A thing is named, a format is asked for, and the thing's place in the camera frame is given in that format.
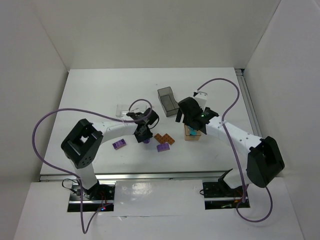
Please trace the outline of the purple rounded printed lego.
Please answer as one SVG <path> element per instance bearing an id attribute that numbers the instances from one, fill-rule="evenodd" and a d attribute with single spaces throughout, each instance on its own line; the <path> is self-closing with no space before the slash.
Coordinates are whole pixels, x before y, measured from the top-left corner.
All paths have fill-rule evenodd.
<path id="1" fill-rule="evenodd" d="M 148 138 L 148 139 L 144 140 L 143 143 L 144 143 L 144 144 L 148 144 L 148 143 L 150 143 L 150 141 L 151 141 L 151 139 Z"/>

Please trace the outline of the small teal lego brick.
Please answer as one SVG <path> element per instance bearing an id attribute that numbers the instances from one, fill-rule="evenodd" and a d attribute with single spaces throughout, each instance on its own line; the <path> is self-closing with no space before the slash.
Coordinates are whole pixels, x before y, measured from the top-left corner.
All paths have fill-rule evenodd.
<path id="1" fill-rule="evenodd" d="M 191 127 L 188 127 L 189 129 L 189 135 L 190 136 L 196 136 L 198 133 L 195 129 L 191 128 Z"/>

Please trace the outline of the light purple curved lego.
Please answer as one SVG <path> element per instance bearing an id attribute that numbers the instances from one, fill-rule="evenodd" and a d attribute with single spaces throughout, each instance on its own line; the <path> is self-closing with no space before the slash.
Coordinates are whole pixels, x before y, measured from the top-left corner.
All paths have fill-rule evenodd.
<path id="1" fill-rule="evenodd" d="M 157 145 L 156 148 L 157 148 L 157 151 L 160 153 L 160 152 L 170 150 L 170 145 L 166 142 L 166 143 Z"/>

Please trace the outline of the purple lego brick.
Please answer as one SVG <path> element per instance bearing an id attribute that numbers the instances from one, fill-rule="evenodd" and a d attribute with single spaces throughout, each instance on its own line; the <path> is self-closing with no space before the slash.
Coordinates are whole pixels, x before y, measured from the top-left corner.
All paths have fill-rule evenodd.
<path id="1" fill-rule="evenodd" d="M 122 139 L 120 139 L 120 140 L 118 140 L 118 141 L 116 141 L 116 142 L 114 142 L 113 144 L 112 144 L 112 146 L 113 146 L 113 148 L 115 149 L 115 150 L 118 150 L 118 149 L 120 149 L 120 148 L 122 148 L 122 147 L 124 147 L 124 146 L 126 146 L 127 145 L 127 143 L 126 143 L 126 141 L 122 138 Z"/>

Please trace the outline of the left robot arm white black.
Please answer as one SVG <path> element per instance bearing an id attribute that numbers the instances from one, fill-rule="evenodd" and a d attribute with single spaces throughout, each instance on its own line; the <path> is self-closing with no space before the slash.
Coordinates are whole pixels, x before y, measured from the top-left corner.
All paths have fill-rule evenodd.
<path id="1" fill-rule="evenodd" d="M 72 162 L 75 174 L 80 177 L 83 191 L 94 198 L 103 191 L 96 178 L 93 160 L 100 145 L 116 138 L 134 136 L 138 143 L 153 137 L 151 125 L 159 121 L 159 115 L 148 108 L 145 112 L 129 112 L 121 118 L 92 123 L 81 119 L 61 143 L 65 156 Z"/>

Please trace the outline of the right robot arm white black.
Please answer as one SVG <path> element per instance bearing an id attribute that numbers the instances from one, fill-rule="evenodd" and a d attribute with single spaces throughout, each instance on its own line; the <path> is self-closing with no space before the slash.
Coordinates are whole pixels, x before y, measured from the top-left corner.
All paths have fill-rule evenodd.
<path id="1" fill-rule="evenodd" d="M 193 97 L 178 103 L 176 122 L 182 122 L 196 131 L 213 136 L 230 144 L 237 154 L 247 159 L 245 169 L 226 171 L 218 180 L 230 189 L 254 184 L 265 188 L 285 168 L 276 140 L 270 136 L 262 138 L 223 121 L 218 113 L 206 107 L 204 110 Z"/>

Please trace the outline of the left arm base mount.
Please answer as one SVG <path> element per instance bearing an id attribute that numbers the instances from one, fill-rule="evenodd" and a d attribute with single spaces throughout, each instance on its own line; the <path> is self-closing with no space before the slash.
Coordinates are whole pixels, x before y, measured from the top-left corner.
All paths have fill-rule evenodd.
<path id="1" fill-rule="evenodd" d="M 75 179 L 65 178 L 61 186 L 68 190 L 68 213 L 79 213 L 81 205 L 80 186 Z M 116 183 L 102 181 L 99 183 L 98 190 L 87 194 L 83 191 L 83 212 L 95 212 L 100 208 L 101 212 L 114 211 Z"/>

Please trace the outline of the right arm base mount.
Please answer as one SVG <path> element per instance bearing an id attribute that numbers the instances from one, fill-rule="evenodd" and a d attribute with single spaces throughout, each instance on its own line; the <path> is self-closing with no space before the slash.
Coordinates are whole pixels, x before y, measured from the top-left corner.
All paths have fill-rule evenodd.
<path id="1" fill-rule="evenodd" d="M 204 207 L 206 210 L 250 208 L 249 198 L 242 202 L 243 189 L 241 186 L 235 189 L 222 190 L 218 182 L 203 182 L 199 194 L 204 197 Z"/>

